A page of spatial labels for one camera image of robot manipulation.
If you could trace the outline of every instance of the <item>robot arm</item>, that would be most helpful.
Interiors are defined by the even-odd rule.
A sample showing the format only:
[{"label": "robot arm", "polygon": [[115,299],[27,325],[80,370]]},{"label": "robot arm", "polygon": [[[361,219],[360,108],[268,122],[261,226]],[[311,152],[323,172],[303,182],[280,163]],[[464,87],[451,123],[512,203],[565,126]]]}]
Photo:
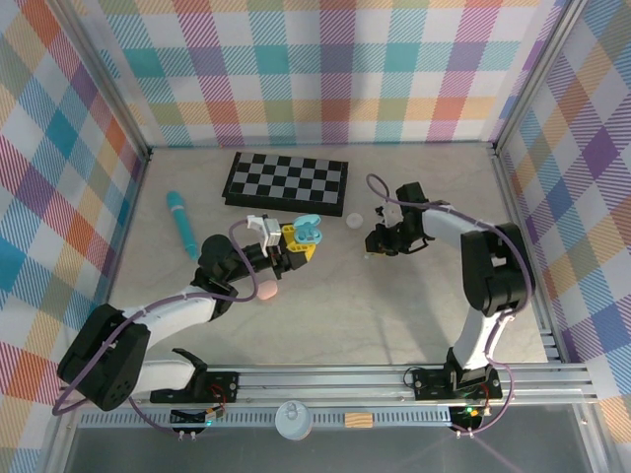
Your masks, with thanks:
[{"label": "robot arm", "polygon": [[[310,261],[319,242],[319,239],[315,242],[305,239],[310,232],[321,237],[314,226],[307,232],[306,226],[298,221],[280,226],[278,221],[263,216],[248,217],[247,223],[258,232],[261,241],[243,248],[247,261],[254,272],[272,269],[278,279]],[[57,375],[70,384],[83,369],[91,366],[77,384],[77,390],[104,411],[115,409],[130,395],[141,392],[170,389],[186,391],[193,398],[208,397],[207,367],[185,350],[174,349],[174,352],[186,361],[144,362],[146,351],[158,342],[223,315],[232,302],[214,295],[233,300],[238,291],[231,283],[249,275],[231,241],[223,235],[213,235],[204,241],[198,264],[190,285],[159,304],[124,309],[109,304],[96,307],[61,360]],[[146,313],[130,322],[128,319],[139,310]],[[123,323],[124,329],[104,355],[94,361],[97,350]]]},{"label": "robot arm", "polygon": [[[396,196],[401,202],[430,204],[418,182],[401,186]],[[366,238],[366,250],[388,256],[410,254],[425,248],[433,239],[460,250],[462,283],[470,308],[459,338],[449,349],[443,372],[438,375],[425,372],[423,379],[425,385],[448,384],[451,392],[456,392],[488,382],[490,376],[496,375],[488,358],[492,358],[505,327],[505,323],[497,322],[504,312],[524,303],[526,281],[515,255],[497,235],[437,210],[437,206],[451,207],[446,202],[432,202],[434,208],[401,205],[398,210],[393,208],[398,206],[385,202],[377,209],[384,221]],[[518,249],[531,275],[520,229],[510,223],[496,228]],[[412,249],[419,240],[422,244]]]}]

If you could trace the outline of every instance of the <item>white floor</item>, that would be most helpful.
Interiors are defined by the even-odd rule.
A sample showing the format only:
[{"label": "white floor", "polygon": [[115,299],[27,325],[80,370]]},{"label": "white floor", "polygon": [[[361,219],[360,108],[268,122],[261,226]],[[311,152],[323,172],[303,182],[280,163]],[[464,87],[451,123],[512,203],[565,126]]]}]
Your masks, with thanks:
[{"label": "white floor", "polygon": [[[462,329],[468,304],[460,258],[439,241],[423,251],[394,258],[364,257],[364,238],[380,205],[365,184],[368,172],[395,190],[420,181],[432,200],[444,199],[486,221],[507,220],[481,145],[406,145],[256,149],[261,153],[348,161],[345,215],[364,216],[360,230],[343,219],[324,217],[324,240],[312,261],[279,281],[268,302],[234,304],[221,318],[179,332],[157,345],[148,359],[189,350],[208,364],[401,364],[441,363]],[[150,163],[125,246],[110,303],[147,304],[179,291],[196,264],[184,253],[165,196],[174,189],[186,201],[198,242],[225,234],[228,226],[260,210],[228,207],[221,193],[234,150],[159,150]],[[296,214],[271,211],[281,223]],[[247,230],[242,245],[255,242]],[[262,273],[260,280],[273,278]],[[242,296],[251,282],[237,283]],[[496,358],[545,361],[534,316],[527,310],[506,330]]]}]

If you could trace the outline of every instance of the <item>chessboard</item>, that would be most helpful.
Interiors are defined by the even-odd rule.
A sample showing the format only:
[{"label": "chessboard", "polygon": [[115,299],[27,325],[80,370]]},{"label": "chessboard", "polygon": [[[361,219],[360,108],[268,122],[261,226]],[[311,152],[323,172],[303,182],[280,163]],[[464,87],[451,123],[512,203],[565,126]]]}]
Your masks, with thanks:
[{"label": "chessboard", "polygon": [[341,217],[348,163],[236,153],[226,205]]}]

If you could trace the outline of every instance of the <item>purple cable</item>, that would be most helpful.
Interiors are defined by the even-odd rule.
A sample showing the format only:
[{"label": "purple cable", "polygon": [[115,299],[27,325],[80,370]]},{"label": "purple cable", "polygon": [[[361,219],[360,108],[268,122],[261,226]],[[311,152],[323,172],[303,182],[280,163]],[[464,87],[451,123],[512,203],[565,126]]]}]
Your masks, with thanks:
[{"label": "purple cable", "polygon": [[[77,377],[75,377],[72,380],[70,385],[63,391],[61,396],[59,396],[59,399],[57,399],[57,402],[55,402],[55,405],[52,407],[52,415],[53,416],[60,416],[62,414],[66,414],[67,412],[74,411],[79,406],[81,406],[81,405],[85,404],[86,402],[88,402],[88,399],[82,399],[81,401],[76,402],[76,403],[72,404],[71,406],[64,407],[64,408],[61,407],[63,405],[63,403],[66,402],[66,400],[68,399],[68,396],[70,396],[70,394],[77,388],[79,383],[81,381],[83,381],[83,379],[88,375],[90,370],[92,368],[94,368],[95,365],[99,362],[99,360],[104,355],[104,353],[107,350],[107,348],[109,348],[109,345],[111,345],[114,342],[114,340],[118,337],[118,335],[120,335],[120,333],[129,324],[131,324],[132,322],[134,322],[135,320],[137,320],[140,317],[144,317],[145,315],[147,315],[149,312],[151,312],[155,308],[158,308],[158,307],[166,305],[166,304],[174,303],[176,301],[181,301],[183,299],[218,299],[220,301],[229,301],[231,303],[247,303],[247,302],[253,300],[256,297],[256,295],[258,294],[258,281],[256,280],[256,273],[254,272],[254,268],[252,268],[251,263],[247,260],[247,257],[245,256],[244,252],[239,247],[239,244],[235,240],[235,235],[234,235],[235,228],[239,227],[241,225],[245,225],[245,224],[247,224],[247,220],[239,220],[238,222],[235,222],[234,224],[232,224],[232,226],[228,229],[228,236],[230,238],[230,242],[233,244],[233,247],[234,247],[235,251],[237,252],[239,257],[241,258],[241,260],[244,262],[245,268],[247,268],[247,272],[249,273],[249,276],[252,278],[252,282],[253,282],[254,288],[253,288],[252,294],[250,296],[248,296],[246,298],[231,298],[230,296],[224,296],[222,294],[212,294],[212,293],[206,293],[206,292],[199,292],[199,293],[191,293],[191,294],[187,294],[187,295],[170,296],[168,298],[165,298],[165,299],[162,299],[162,300],[159,300],[159,301],[155,301],[154,303],[151,303],[151,304],[147,305],[146,307],[138,310],[136,313],[134,313],[129,318],[127,318],[127,320],[122,322],[120,325],[118,325],[111,332],[109,337],[107,337],[107,339],[103,342],[103,344],[97,350],[95,355],[84,366],[84,368],[77,375]],[[153,421],[151,421],[148,417],[146,417],[144,414],[142,414],[140,412],[140,410],[138,409],[138,406],[135,404],[135,402],[133,402],[133,399],[129,398],[129,401],[130,401],[131,407],[134,408],[134,410],[140,415],[140,417],[143,418],[143,420],[145,422],[150,424],[152,427],[159,427],[159,426],[157,426],[157,424],[155,424]]]},{"label": "purple cable", "polygon": [[[371,183],[371,179],[376,180],[379,184],[382,185],[382,187],[384,188],[386,194],[381,193],[380,191],[378,191],[373,184]],[[511,370],[511,367],[509,367],[508,365],[504,364],[504,363],[500,363],[497,362],[495,360],[493,360],[489,353],[491,351],[491,347],[493,346],[493,342],[495,341],[495,338],[497,337],[497,334],[500,330],[500,327],[502,326],[503,323],[506,323],[509,317],[515,316],[518,312],[520,312],[522,309],[524,309],[524,307],[526,307],[526,305],[530,302],[530,299],[532,298],[532,283],[530,281],[530,274],[528,272],[527,269],[527,265],[526,265],[526,261],[524,260],[524,258],[522,257],[522,255],[520,254],[520,252],[517,250],[517,247],[513,244],[512,241],[509,240],[509,238],[504,235],[502,232],[500,232],[498,229],[496,229],[495,227],[493,227],[492,225],[486,224],[484,222],[480,222],[478,220],[475,220],[471,217],[469,217],[468,215],[463,214],[462,212],[459,212],[458,210],[455,210],[451,207],[444,207],[441,205],[436,205],[436,204],[429,204],[429,203],[424,203],[424,204],[419,204],[419,203],[414,203],[414,202],[401,202],[400,200],[396,200],[391,198],[390,195],[390,191],[387,188],[387,184],[384,182],[383,179],[381,179],[378,175],[376,174],[368,174],[366,176],[366,183],[368,184],[368,187],[375,192],[377,195],[379,195],[381,198],[383,198],[386,202],[391,202],[393,204],[396,205],[404,205],[406,207],[416,207],[418,209],[428,209],[428,210],[436,210],[438,212],[444,212],[446,214],[452,214],[455,215],[456,217],[464,220],[465,222],[468,222],[470,224],[473,224],[475,227],[478,227],[480,229],[489,231],[491,233],[493,233],[494,235],[496,235],[513,253],[513,255],[515,256],[515,259],[517,260],[520,269],[522,270],[522,274],[524,275],[524,280],[526,281],[526,299],[524,300],[524,303],[515,307],[512,310],[507,310],[505,312],[503,312],[497,319],[497,321],[495,322],[495,326],[493,327],[493,330],[491,330],[491,334],[489,335],[489,339],[486,341],[486,345],[484,346],[484,355],[486,357],[486,359],[488,360],[488,362],[493,365],[494,367],[500,367],[503,368],[504,370],[506,370],[506,373],[509,375],[509,396],[506,400],[506,403],[504,403],[504,405],[502,406],[502,408],[500,409],[500,412],[498,412],[497,416],[495,416],[495,418],[489,422],[486,426],[484,427],[480,427],[479,429],[475,430],[474,432],[479,433],[479,432],[484,432],[487,429],[491,428],[495,423],[497,423],[502,416],[504,415],[504,413],[506,412],[506,410],[509,407],[509,404],[511,403],[511,400],[513,399],[513,392],[515,390],[515,382],[514,382],[514,378],[513,378],[513,371]],[[464,429],[460,426],[456,426],[454,425],[454,428],[456,428],[457,430],[460,430],[462,432],[469,432],[467,429]]]}]

